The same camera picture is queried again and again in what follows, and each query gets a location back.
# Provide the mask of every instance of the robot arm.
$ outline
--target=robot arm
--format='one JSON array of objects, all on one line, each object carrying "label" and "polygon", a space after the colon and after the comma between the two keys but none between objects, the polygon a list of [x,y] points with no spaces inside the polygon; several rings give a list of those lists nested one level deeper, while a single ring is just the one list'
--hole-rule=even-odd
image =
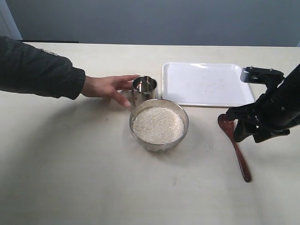
[{"label": "robot arm", "polygon": [[264,84],[267,91],[256,102],[226,112],[228,120],[238,120],[236,142],[252,135],[260,143],[288,135],[290,128],[300,124],[300,64],[286,78],[283,75],[274,69],[243,68],[242,81]]}]

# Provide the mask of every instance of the metal cup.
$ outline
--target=metal cup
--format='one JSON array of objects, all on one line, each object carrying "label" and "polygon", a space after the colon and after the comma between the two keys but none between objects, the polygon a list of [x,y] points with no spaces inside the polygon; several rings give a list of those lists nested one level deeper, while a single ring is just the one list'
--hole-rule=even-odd
[{"label": "metal cup", "polygon": [[149,76],[140,76],[132,82],[132,102],[135,106],[140,103],[158,98],[158,83]]}]

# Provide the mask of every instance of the black sleeve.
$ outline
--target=black sleeve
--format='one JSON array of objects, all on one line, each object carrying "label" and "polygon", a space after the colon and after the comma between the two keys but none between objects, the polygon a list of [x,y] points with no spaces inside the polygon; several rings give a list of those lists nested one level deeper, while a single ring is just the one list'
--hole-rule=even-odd
[{"label": "black sleeve", "polygon": [[69,59],[0,36],[0,90],[75,99],[84,80]]}]

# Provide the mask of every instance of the person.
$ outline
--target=person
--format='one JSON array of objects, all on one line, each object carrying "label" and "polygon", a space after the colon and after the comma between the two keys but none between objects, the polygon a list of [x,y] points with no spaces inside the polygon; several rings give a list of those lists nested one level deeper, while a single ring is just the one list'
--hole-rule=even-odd
[{"label": "person", "polygon": [[131,88],[138,75],[90,77],[62,56],[0,36],[0,90],[44,97],[109,97],[120,105],[130,102],[118,90]]}]

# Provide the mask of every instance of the white rice grain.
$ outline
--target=white rice grain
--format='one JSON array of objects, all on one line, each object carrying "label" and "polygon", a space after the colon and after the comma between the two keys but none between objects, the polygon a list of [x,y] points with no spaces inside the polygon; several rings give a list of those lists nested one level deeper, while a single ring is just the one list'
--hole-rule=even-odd
[{"label": "white rice grain", "polygon": [[184,132],[180,116],[173,110],[152,107],[142,111],[133,123],[134,133],[152,144],[167,144],[179,139]]}]

